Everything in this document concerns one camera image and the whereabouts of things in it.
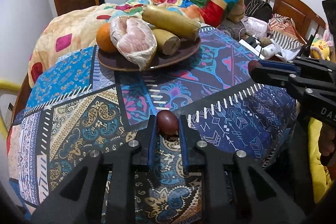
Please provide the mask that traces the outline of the person's right hand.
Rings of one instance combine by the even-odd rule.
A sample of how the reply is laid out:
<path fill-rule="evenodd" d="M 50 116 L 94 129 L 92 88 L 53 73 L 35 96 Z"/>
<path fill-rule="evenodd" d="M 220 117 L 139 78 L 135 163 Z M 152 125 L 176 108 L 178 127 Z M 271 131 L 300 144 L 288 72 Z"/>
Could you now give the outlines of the person's right hand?
<path fill-rule="evenodd" d="M 335 163 L 335 129 L 323 123 L 318 140 L 321 163 L 324 166 L 332 166 Z"/>

